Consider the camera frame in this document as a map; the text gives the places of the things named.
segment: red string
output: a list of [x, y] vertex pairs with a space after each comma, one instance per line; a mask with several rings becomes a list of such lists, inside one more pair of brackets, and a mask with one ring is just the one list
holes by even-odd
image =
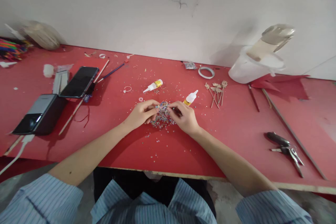
[[74, 115], [73, 117], [73, 120], [76, 121], [76, 122], [82, 122], [85, 120], [85, 118], [87, 118], [87, 122], [86, 124], [84, 125], [84, 128], [86, 127], [87, 123], [90, 121], [90, 106], [87, 104], [87, 107], [88, 107], [88, 112], [87, 112], [87, 115], [80, 121], [76, 121], [76, 114]]

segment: white wall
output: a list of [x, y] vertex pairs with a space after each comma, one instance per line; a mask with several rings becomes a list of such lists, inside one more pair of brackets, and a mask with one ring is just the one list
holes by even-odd
[[[0, 0], [0, 24], [36, 20], [67, 44], [231, 66], [243, 45], [270, 25], [295, 37], [278, 53], [286, 74], [302, 74], [336, 54], [335, 0]], [[0, 35], [8, 35], [0, 26]], [[313, 77], [336, 79], [322, 68]]]

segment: glue bottle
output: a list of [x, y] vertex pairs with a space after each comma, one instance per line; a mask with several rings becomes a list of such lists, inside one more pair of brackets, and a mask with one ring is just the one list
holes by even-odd
[[163, 84], [162, 80], [159, 79], [159, 80], [153, 82], [152, 84], [150, 84], [150, 85], [148, 86], [148, 88], [147, 88], [143, 93], [145, 93], [145, 92], [147, 92], [147, 91], [152, 91], [152, 90], [158, 88], [159, 86], [161, 86], [162, 84]]
[[196, 90], [194, 93], [190, 93], [183, 103], [189, 106], [195, 100], [197, 92], [198, 90]]

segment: striped shirt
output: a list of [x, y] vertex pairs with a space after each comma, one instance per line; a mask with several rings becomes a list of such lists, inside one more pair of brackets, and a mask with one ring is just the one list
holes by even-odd
[[[73, 223], [83, 192], [49, 174], [20, 188], [0, 223]], [[281, 191], [264, 191], [237, 205], [243, 223], [313, 223]], [[179, 179], [168, 207], [143, 192], [132, 200], [112, 180], [91, 210], [92, 223], [216, 223], [204, 199]]]

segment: smartphone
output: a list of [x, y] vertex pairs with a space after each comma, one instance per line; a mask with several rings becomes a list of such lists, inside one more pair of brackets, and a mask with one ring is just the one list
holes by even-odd
[[82, 98], [98, 72], [99, 68], [81, 66], [59, 96], [65, 98]]

